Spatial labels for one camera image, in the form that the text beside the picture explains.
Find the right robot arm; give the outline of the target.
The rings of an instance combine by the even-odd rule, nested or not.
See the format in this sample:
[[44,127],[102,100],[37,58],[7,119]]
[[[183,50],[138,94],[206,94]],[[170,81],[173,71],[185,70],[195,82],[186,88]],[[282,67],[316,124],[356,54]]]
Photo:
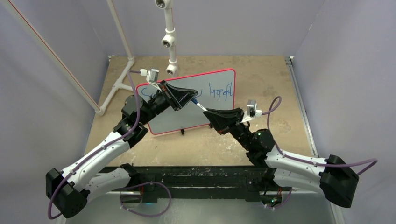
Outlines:
[[206,109],[203,114],[220,135],[231,134],[246,150],[246,156],[256,167],[271,172],[262,177],[263,186],[273,190],[293,187],[322,193],[325,198],[343,208],[352,206],[359,176],[342,158],[302,156],[277,148],[269,129],[250,131],[242,109]]

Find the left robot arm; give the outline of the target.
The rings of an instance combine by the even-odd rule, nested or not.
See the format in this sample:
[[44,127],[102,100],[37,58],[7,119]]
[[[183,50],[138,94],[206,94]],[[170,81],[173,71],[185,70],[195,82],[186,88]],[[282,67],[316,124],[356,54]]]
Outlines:
[[127,168],[117,168],[110,175],[97,173],[143,139],[148,132],[145,124],[168,108],[180,111],[197,95],[197,90],[172,86],[163,80],[156,83],[156,93],[148,101],[137,93],[126,99],[121,120],[99,145],[71,165],[61,170],[53,168],[45,175],[48,219],[73,217],[90,199],[113,189],[137,189],[139,178]]

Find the white marker pen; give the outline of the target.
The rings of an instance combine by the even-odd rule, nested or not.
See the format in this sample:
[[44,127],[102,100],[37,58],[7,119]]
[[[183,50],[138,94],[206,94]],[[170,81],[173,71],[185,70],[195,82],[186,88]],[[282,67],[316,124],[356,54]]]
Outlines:
[[200,107],[203,111],[207,111],[207,109],[205,107],[203,107],[200,103],[196,103],[196,105],[198,107]]

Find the red framed whiteboard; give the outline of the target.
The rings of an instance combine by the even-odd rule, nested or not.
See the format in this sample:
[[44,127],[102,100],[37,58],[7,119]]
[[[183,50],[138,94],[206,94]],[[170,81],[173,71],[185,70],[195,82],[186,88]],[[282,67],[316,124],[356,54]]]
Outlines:
[[[195,99],[206,109],[230,110],[235,105],[236,71],[225,69],[166,80],[172,86],[195,89]],[[203,110],[189,102],[176,112],[171,107],[148,122],[153,135],[208,125]]]

